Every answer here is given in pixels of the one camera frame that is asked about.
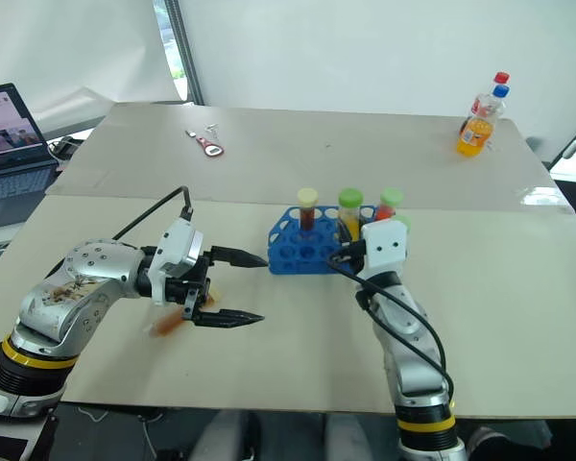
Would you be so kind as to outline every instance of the black cable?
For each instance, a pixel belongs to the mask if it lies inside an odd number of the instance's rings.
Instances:
[[[126,227],[124,227],[119,232],[117,232],[115,235],[113,235],[113,240],[119,240],[120,238],[122,238],[124,235],[126,235],[128,232],[130,232],[136,226],[138,226],[150,214],[152,214],[158,208],[160,208],[161,206],[166,204],[169,200],[171,200],[175,196],[179,195],[180,192],[183,192],[183,200],[185,201],[185,206],[181,210],[180,216],[184,219],[189,220],[190,217],[192,216],[192,206],[190,203],[190,192],[188,191],[188,188],[185,185],[182,185],[182,186],[178,187],[177,189],[175,189],[173,192],[171,192],[166,197],[163,197],[162,199],[157,201],[155,204],[153,204],[152,206],[147,208],[141,215],[139,215],[136,219],[134,219]],[[58,269],[60,268],[60,266],[62,265],[63,262],[64,262],[64,259],[61,259],[60,262],[58,264],[56,264],[51,271],[49,271],[49,274],[47,274],[47,277],[53,276],[58,271]]]
[[[449,399],[452,400],[452,396],[454,395],[454,381],[452,380],[452,378],[450,377],[448,372],[445,370],[444,345],[442,344],[442,340],[440,339],[440,336],[438,335],[437,331],[435,331],[435,329],[433,329],[431,324],[429,324],[418,312],[416,312],[412,307],[410,307],[409,305],[404,303],[399,298],[391,295],[389,292],[387,292],[383,288],[379,287],[375,283],[372,283],[372,282],[365,280],[365,279],[361,279],[360,277],[355,276],[354,274],[351,274],[350,272],[344,270],[341,266],[339,266],[339,264],[335,264],[333,262],[333,259],[338,255],[338,253],[339,252],[336,252],[336,253],[330,255],[330,257],[326,261],[326,264],[331,269],[335,270],[339,274],[341,274],[341,275],[343,275],[349,279],[352,279],[352,280],[360,283],[363,287],[370,289],[371,291],[374,291],[375,293],[378,293],[378,294],[384,296],[385,298],[391,300],[392,302],[396,303],[401,308],[403,308],[405,311],[412,314],[431,333],[431,335],[433,336],[433,339],[435,340],[435,343],[438,347],[438,351],[440,353],[440,361],[442,362],[441,365],[438,364],[435,360],[433,360],[429,356],[427,356],[420,349],[418,349],[415,346],[413,346],[412,344],[410,344],[408,341],[406,341],[404,338],[402,338],[399,334],[394,332],[390,327],[388,327],[384,322],[382,322],[382,320],[380,320],[379,317],[377,317],[377,315],[375,315],[375,313],[370,308],[364,309],[367,312],[367,314],[373,319],[373,321],[376,324],[378,324],[382,329],[384,329],[384,331],[386,331],[388,334],[390,334],[399,343],[401,343],[407,349],[409,349],[410,351],[415,353],[418,357],[420,357],[427,364],[429,364],[435,371],[437,371],[440,375],[442,375],[442,377],[445,379],[447,386],[448,386]]]
[[[399,343],[401,343],[407,349],[409,349],[410,351],[415,353],[418,357],[420,357],[426,363],[431,365],[431,367],[433,367],[435,369],[435,371],[437,371],[440,375],[442,375],[444,377],[444,379],[448,385],[449,399],[452,400],[452,396],[454,395],[454,381],[452,380],[452,378],[450,377],[448,372],[444,368],[442,368],[435,360],[433,360],[431,357],[427,356],[423,351],[421,351],[417,347],[410,344],[408,341],[406,341],[404,338],[402,338],[399,334],[397,334],[395,331],[393,331],[389,326],[387,326],[384,322],[382,322],[380,320],[380,318],[377,315],[375,315],[375,313],[371,310],[370,307],[365,309],[365,312],[367,312],[368,315],[372,318],[372,320],[374,322],[376,322],[384,331],[386,331],[388,334],[393,336]]]
[[[335,264],[333,262],[333,259],[338,255],[338,253],[339,252],[335,252],[332,255],[330,255],[330,257],[326,261],[326,264],[331,269],[333,269],[334,271],[339,272],[342,276],[345,276],[349,279],[352,279],[352,280],[360,283],[364,288],[367,288],[371,291],[374,291],[375,293],[382,295],[384,298],[391,300],[393,303],[396,303],[403,310],[405,310],[406,312],[408,312],[409,314],[414,316],[414,318],[416,320],[418,320],[429,331],[429,333],[431,333],[431,336],[433,336],[433,340],[435,341],[435,344],[438,348],[438,352],[440,353],[440,361],[442,363],[442,368],[445,370],[444,345],[442,344],[442,340],[440,339],[440,336],[438,335],[437,331],[433,328],[433,326],[431,324],[429,324],[429,322],[424,317],[422,317],[416,310],[414,310],[412,307],[410,307],[409,305],[404,303],[402,300],[400,300],[396,296],[391,295],[388,291],[377,286],[375,283],[372,283],[372,282],[365,280],[365,279],[361,279],[360,277],[355,276],[354,274],[350,273],[349,271],[346,271],[339,264]]]
[[[188,192],[188,188],[185,185],[182,185],[182,186],[178,187],[177,189],[175,189],[173,192],[171,192],[166,197],[157,201],[153,206],[150,206],[139,217],[134,219],[134,221],[132,221],[126,227],[124,227],[119,232],[117,232],[115,235],[113,235],[113,240],[119,240],[120,238],[122,238],[124,235],[126,235],[128,232],[130,232],[136,226],[138,226],[141,223],[141,221],[145,220],[150,214],[152,214],[158,208],[160,208],[161,206],[166,204],[173,197],[179,195],[180,192],[183,192],[183,199],[185,200],[185,207],[190,208],[190,194]]]

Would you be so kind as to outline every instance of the blue test tube rack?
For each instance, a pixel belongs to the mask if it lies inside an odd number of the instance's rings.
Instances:
[[[328,256],[339,250],[337,206],[316,206],[313,230],[299,229],[299,207],[291,206],[269,231],[269,270],[278,275],[333,274]],[[361,222],[370,222],[374,206],[361,206]]]

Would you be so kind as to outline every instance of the white curtain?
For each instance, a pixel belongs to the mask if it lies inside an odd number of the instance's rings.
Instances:
[[[0,84],[41,130],[105,115],[114,102],[178,101],[152,0],[0,0]]]

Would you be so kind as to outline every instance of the metal pole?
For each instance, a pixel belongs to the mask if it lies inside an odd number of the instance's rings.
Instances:
[[[194,60],[192,59],[192,51],[188,43],[188,37],[185,33],[185,26],[181,16],[181,8],[179,0],[164,0],[166,11],[171,21],[173,34],[175,35],[175,42],[180,51],[181,62],[183,69],[188,80],[188,93],[192,96],[192,102],[198,106],[204,106],[203,93],[199,85],[199,79],[196,75],[194,68]]]

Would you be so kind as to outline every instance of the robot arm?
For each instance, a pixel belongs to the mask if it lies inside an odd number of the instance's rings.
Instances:
[[[467,461],[450,411],[451,381],[446,382],[440,373],[445,358],[432,328],[425,327],[426,313],[400,280],[407,255],[407,227],[391,219],[365,225],[362,232],[364,241],[344,248],[330,265],[346,275],[339,257],[347,256],[357,263],[352,268],[361,268],[351,278],[359,281],[356,300],[374,319],[373,331],[384,351],[401,458]]]
[[[30,459],[65,381],[108,309],[121,298],[151,297],[183,305],[195,325],[233,328],[263,317],[238,310],[203,312],[215,261],[262,267],[255,255],[223,247],[202,252],[187,192],[185,212],[155,247],[135,248],[114,239],[88,240],[73,248],[59,268],[24,298],[12,332],[0,344],[0,459]],[[20,434],[13,444],[12,435]],[[16,456],[8,450],[19,446]]]

